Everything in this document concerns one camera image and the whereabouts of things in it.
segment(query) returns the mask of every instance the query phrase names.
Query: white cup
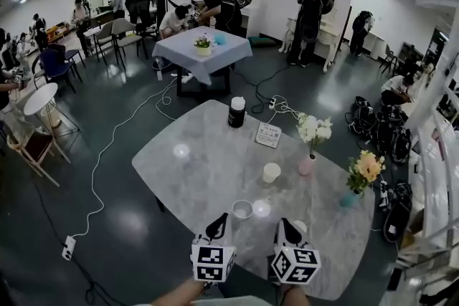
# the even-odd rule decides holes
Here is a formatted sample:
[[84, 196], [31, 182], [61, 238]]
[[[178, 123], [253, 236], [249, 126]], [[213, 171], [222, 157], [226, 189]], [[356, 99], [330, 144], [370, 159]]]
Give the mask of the white cup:
[[245, 219], [250, 218], [253, 213], [252, 204], [246, 200], [238, 200], [232, 205], [232, 213], [236, 218], [244, 221]]
[[263, 180], [266, 183], [272, 183], [280, 175], [280, 167], [276, 163], [268, 163], [263, 168]]

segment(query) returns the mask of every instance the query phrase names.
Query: black shirt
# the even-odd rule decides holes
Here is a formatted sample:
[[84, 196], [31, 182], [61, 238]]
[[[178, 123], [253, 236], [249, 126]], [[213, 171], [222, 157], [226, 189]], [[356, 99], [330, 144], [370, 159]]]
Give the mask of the black shirt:
[[[0, 84], [5, 83], [5, 78], [0, 72]], [[0, 110], [5, 108], [9, 104], [9, 93], [8, 92], [0, 92]]]

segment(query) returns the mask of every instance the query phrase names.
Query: gray marble tabletop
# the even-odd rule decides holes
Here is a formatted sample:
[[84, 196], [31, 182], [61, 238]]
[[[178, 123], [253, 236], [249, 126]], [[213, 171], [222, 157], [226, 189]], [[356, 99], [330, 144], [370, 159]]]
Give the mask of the gray marble tabletop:
[[[320, 252], [322, 268], [305, 287], [307, 295], [335, 300], [351, 281], [368, 242], [374, 193], [367, 190], [354, 208], [339, 199], [348, 192], [347, 172], [317, 155], [310, 177], [298, 174], [307, 154], [304, 143], [282, 134], [276, 149], [255, 142], [260, 121], [246, 115], [239, 129], [228, 126], [228, 106], [210, 100], [181, 116], [153, 138], [132, 160], [140, 177], [164, 205], [195, 234], [236, 200], [269, 201], [270, 214], [233, 219], [233, 244], [240, 266], [267, 277], [275, 225], [281, 217], [303, 221], [308, 240]], [[281, 175], [262, 180], [266, 163]]]

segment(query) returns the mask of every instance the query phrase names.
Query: concrete floor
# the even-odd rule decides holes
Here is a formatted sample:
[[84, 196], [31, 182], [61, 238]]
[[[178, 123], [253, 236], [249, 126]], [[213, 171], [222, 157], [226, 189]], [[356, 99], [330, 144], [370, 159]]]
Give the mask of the concrete floor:
[[[153, 42], [147, 47], [151, 54]], [[357, 137], [348, 131], [344, 113], [356, 95], [377, 106], [380, 87], [388, 76], [380, 76], [379, 63], [364, 56], [356, 59], [349, 55], [346, 45], [342, 50], [326, 75], [318, 64], [305, 69], [290, 67], [264, 83], [260, 91], [266, 96], [282, 95], [295, 110], [319, 118], [330, 116], [333, 133], [318, 152], [347, 169], [349, 157], [358, 155], [359, 148]], [[86, 60], [87, 69], [79, 64], [83, 83], [73, 80], [77, 94], [62, 86], [57, 103], [82, 130], [76, 139], [69, 136], [60, 140], [69, 149], [71, 166], [61, 158], [49, 157], [44, 162], [45, 169], [60, 182], [59, 188], [38, 177], [16, 153], [3, 147], [0, 271], [18, 305], [85, 304], [87, 282], [74, 264], [61, 257], [62, 247], [53, 237], [33, 182], [40, 187], [62, 241], [67, 235], [85, 230], [86, 214], [100, 205], [90, 188], [98, 152], [110, 142], [115, 125], [172, 81], [169, 73], [164, 73], [164, 80], [159, 82], [151, 60], [146, 61], [142, 53], [137, 57], [135, 47], [127, 48], [126, 54], [126, 73], [116, 66], [113, 53], [108, 57], [108, 68], [92, 56]], [[285, 55], [278, 54], [277, 49], [255, 49], [254, 57], [238, 62], [236, 71], [258, 82], [284, 66]], [[185, 88], [194, 87], [197, 83], [192, 80]], [[228, 104], [234, 96], [244, 96], [248, 107], [257, 102], [255, 88], [239, 75], [231, 75], [231, 87], [232, 95], [222, 98], [222, 102]], [[190, 98], [177, 99], [175, 90], [169, 95], [171, 104], [160, 107], [172, 117], [198, 105]], [[153, 194], [131, 165], [132, 157], [171, 122], [156, 110], [158, 99], [152, 99], [134, 120], [119, 128], [114, 144], [102, 155], [95, 173], [95, 190], [105, 202], [105, 209], [91, 217], [89, 234], [77, 238], [75, 248], [75, 256], [93, 278], [127, 305], [151, 302], [191, 276], [189, 253], [194, 235], [171, 213], [159, 211]], [[271, 116], [266, 108], [255, 117], [268, 121]], [[299, 139], [291, 116], [278, 115], [272, 124]], [[403, 177], [405, 171], [394, 166], [393, 174], [387, 171], [386, 179], [391, 183]], [[380, 229], [382, 221], [382, 214], [375, 209], [372, 228]], [[372, 232], [361, 264], [342, 296], [335, 302], [311, 299], [311, 304], [378, 305], [396, 253], [395, 245], [386, 243], [380, 232]], [[275, 302], [270, 284], [238, 267], [233, 269], [224, 293], [252, 294]], [[104, 302], [98, 298], [94, 305]]]

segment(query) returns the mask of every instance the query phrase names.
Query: white label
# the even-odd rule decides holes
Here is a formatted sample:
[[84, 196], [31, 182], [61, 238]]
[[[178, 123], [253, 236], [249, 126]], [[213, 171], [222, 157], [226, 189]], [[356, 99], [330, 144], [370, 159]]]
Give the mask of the white label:
[[255, 141], [259, 144], [267, 145], [271, 148], [276, 148], [278, 146], [281, 134], [282, 130], [277, 126], [269, 125], [267, 123], [260, 123]]

